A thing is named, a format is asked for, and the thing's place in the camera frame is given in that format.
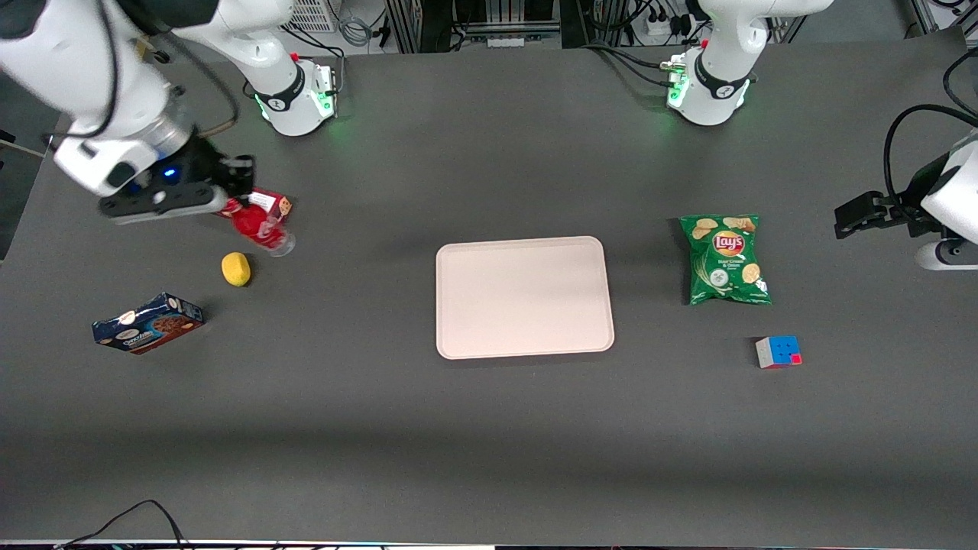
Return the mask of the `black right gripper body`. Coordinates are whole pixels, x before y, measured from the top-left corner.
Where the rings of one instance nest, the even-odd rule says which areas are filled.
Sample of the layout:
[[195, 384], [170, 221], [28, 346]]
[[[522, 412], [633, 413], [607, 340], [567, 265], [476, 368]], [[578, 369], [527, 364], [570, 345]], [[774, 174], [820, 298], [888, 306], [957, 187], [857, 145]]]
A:
[[229, 198], [227, 159], [209, 139], [192, 137], [175, 154], [144, 171], [134, 185], [134, 199], [223, 201]]

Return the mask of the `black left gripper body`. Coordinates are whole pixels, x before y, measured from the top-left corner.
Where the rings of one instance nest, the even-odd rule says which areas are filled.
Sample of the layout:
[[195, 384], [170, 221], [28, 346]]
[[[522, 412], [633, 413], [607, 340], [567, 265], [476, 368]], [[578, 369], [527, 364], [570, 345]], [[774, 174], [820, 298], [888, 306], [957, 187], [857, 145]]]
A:
[[887, 195], [886, 205], [889, 206], [887, 215], [893, 219], [900, 219], [900, 225], [907, 226], [910, 235], [931, 233], [946, 235], [949, 232], [944, 224], [933, 215], [929, 215], [922, 205], [922, 200], [936, 187], [949, 156], [949, 153], [944, 153], [935, 160], [929, 161], [926, 166], [915, 171], [904, 191], [896, 192], [893, 185], [891, 154], [884, 153], [884, 184]]

